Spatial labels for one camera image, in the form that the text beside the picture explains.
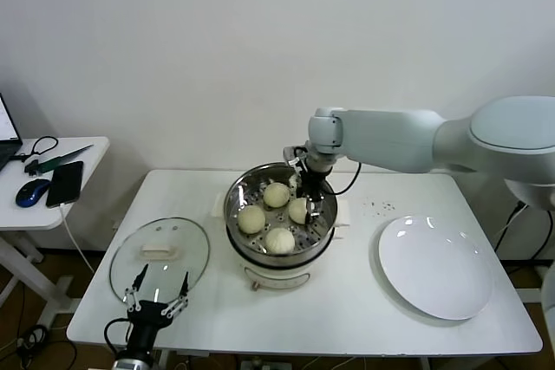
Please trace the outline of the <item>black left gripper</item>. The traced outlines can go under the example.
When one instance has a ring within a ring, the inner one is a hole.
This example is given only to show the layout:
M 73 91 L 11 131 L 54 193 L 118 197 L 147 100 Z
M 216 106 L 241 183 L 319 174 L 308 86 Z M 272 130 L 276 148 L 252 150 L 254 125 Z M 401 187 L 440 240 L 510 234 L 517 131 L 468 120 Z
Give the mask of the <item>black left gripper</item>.
M 151 352 L 159 331 L 173 322 L 168 316 L 178 316 L 188 305 L 189 272 L 186 272 L 180 292 L 169 304 L 162 302 L 140 301 L 138 294 L 147 274 L 148 264 L 135 277 L 132 285 L 125 288 L 123 301 L 127 305 L 127 318 L 132 324 L 127 341 L 127 350 L 132 352 Z

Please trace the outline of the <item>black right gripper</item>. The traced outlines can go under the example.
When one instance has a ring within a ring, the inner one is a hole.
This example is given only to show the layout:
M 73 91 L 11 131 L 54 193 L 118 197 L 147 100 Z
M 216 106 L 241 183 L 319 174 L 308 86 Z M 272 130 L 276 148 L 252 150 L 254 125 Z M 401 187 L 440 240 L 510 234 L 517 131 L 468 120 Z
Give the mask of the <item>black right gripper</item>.
M 322 214 L 324 202 L 324 183 L 327 172 L 314 172 L 311 170 L 299 173 L 300 182 L 297 185 L 297 198 L 306 198 L 306 214 L 304 222 L 312 224 L 318 220 Z

